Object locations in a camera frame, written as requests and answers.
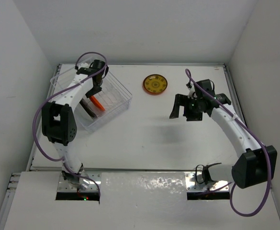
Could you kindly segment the yellow patterned plate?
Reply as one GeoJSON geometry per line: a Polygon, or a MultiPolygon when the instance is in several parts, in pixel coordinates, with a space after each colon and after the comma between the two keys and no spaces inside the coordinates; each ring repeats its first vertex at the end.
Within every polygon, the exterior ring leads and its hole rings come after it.
{"type": "Polygon", "coordinates": [[[158,88],[164,87],[165,85],[168,86],[168,81],[164,76],[160,74],[151,74],[143,80],[142,85],[144,84],[148,86],[149,90],[155,92],[158,88]]]}

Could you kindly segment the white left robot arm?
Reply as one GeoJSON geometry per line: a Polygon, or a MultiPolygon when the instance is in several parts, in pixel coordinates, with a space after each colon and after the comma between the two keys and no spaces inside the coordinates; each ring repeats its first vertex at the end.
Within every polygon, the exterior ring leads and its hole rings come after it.
{"type": "Polygon", "coordinates": [[[42,107],[42,134],[57,150],[62,161],[63,179],[80,192],[86,191],[90,182],[96,182],[84,174],[83,163],[72,150],[72,141],[77,134],[74,111],[84,97],[94,96],[101,91],[108,66],[96,59],[91,64],[75,66],[75,69],[71,83],[42,107]]]}

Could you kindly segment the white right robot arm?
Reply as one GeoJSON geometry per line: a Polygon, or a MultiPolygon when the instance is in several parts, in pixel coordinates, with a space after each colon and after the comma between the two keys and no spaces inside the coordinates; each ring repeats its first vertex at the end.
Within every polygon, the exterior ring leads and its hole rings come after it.
{"type": "Polygon", "coordinates": [[[233,166],[213,163],[203,166],[201,176],[196,177],[199,184],[212,184],[219,180],[234,182],[239,188],[247,188],[268,180],[268,168],[265,152],[269,155],[271,173],[276,166],[277,151],[273,146],[262,148],[259,143],[239,125],[240,118],[236,115],[229,98],[221,93],[214,99],[207,96],[190,98],[176,94],[170,118],[179,116],[179,108],[184,108],[187,121],[201,121],[206,113],[216,122],[233,145],[238,160],[233,166]]]}

